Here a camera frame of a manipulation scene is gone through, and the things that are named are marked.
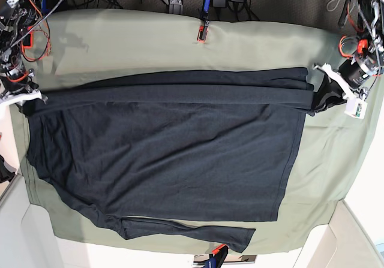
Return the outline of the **dark navy long-sleeve T-shirt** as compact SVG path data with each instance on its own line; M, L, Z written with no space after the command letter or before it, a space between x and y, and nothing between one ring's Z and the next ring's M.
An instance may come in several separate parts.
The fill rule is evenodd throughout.
M308 67L126 75L28 101L26 162L124 240L184 236L246 252L275 222L321 73Z

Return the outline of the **green table cloth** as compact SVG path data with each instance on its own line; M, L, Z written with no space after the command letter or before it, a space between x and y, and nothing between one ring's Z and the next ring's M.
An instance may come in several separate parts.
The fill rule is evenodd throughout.
M196 40L200 21L193 17L133 10L82 10L49 18L53 52L35 66L42 89L60 89L130 74L176 70L252 71L338 65L338 36L322 29L277 22L213 22L205 43ZM255 234L247 251L286 252L302 246L310 231L326 224L364 162L376 130L383 80L368 97L363 120L343 106L305 120L299 153L275 222L251 222ZM26 118L10 109L21 172L32 204L50 215L54 234L75 240L154 252L198 254L210 244L184 236L153 235L124 240L97 228L67 207L55 189L25 159L29 144Z

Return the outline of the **orange black clamp top-left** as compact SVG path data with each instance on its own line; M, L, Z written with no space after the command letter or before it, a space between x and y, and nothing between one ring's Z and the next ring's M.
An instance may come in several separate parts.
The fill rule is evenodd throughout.
M33 48L33 43L34 43L33 34L28 34L22 41L22 47L24 49L31 49Z

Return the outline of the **black object left edge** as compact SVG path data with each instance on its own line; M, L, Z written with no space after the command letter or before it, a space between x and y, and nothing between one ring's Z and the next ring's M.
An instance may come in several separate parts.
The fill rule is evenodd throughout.
M9 171L5 166L5 159L3 156L0 156L0 183L11 182L16 176L15 172Z

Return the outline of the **orange blue clamp bottom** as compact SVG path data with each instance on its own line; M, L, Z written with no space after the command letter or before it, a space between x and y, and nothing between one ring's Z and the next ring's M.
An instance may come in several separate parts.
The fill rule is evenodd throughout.
M203 268L221 268L228 255L228 251L229 247L225 244L215 248L204 262Z

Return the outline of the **blue handled clamp top-centre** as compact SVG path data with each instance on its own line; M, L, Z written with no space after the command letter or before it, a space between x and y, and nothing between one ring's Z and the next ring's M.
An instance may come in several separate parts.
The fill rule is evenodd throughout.
M209 10L210 1L211 0L203 0L202 9L200 12L200 19L202 21L202 24L199 28L197 41L201 43L204 43L206 41L207 34L208 34L208 27L209 27L208 10Z

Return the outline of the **metal table bracket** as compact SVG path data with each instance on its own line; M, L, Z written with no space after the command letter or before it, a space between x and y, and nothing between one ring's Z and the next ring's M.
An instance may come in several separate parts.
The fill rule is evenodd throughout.
M183 0L169 0L169 14L182 15L183 14Z

